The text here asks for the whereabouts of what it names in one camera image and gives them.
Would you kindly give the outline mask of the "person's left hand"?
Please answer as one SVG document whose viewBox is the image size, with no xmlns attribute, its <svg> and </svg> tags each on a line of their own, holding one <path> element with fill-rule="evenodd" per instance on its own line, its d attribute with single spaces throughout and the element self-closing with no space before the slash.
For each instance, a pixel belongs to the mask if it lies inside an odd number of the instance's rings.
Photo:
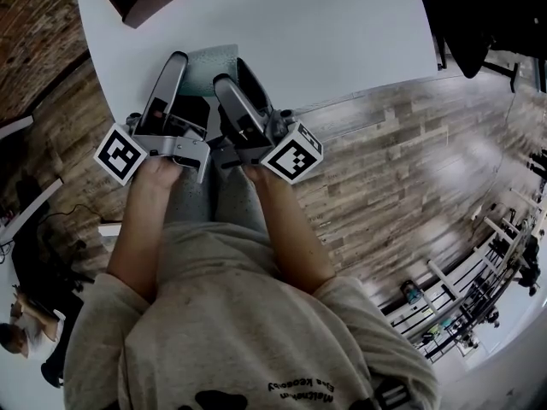
<svg viewBox="0 0 547 410">
<path fill-rule="evenodd" d="M 170 190 L 179 179 L 183 167 L 166 157 L 153 157 L 138 168 L 136 180 L 140 184 Z"/>
</svg>

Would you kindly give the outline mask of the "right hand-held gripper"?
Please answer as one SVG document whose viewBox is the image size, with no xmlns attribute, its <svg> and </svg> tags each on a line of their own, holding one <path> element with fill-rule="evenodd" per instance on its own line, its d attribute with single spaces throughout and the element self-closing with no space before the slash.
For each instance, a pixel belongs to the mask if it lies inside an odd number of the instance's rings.
<svg viewBox="0 0 547 410">
<path fill-rule="evenodd" d="M 289 110 L 274 110 L 247 63 L 237 59 L 238 83 L 227 74 L 215 78 L 221 115 L 218 169 L 262 166 L 291 185 L 323 161 L 322 143 Z"/>
</svg>

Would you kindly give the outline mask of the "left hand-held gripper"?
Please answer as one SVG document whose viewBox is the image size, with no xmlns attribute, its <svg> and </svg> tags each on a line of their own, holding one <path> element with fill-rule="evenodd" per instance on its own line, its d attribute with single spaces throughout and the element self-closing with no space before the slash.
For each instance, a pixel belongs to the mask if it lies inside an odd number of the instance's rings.
<svg viewBox="0 0 547 410">
<path fill-rule="evenodd" d="M 112 125 L 94 160 L 126 185 L 147 159 L 168 158 L 197 172 L 204 181 L 210 147 L 206 143 L 210 105 L 203 97 L 178 95 L 188 56 L 175 51 L 164 65 L 143 114 L 131 114 L 124 126 Z"/>
</svg>

